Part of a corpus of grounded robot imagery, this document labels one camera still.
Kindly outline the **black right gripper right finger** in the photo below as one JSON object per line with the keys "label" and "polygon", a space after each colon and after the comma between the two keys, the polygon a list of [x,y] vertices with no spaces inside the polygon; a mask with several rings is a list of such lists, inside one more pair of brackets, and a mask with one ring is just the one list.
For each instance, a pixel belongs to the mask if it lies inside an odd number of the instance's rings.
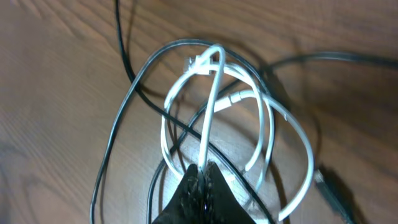
{"label": "black right gripper right finger", "polygon": [[204,173],[204,222],[210,224],[255,224],[240,206],[216,163],[210,162]]}

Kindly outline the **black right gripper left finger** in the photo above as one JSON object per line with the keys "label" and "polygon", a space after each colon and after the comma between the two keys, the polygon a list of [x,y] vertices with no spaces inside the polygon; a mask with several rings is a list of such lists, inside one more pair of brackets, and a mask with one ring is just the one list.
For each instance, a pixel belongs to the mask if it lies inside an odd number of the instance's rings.
{"label": "black right gripper left finger", "polygon": [[189,165],[170,202],[153,224],[201,223],[201,193],[198,188],[197,165]]}

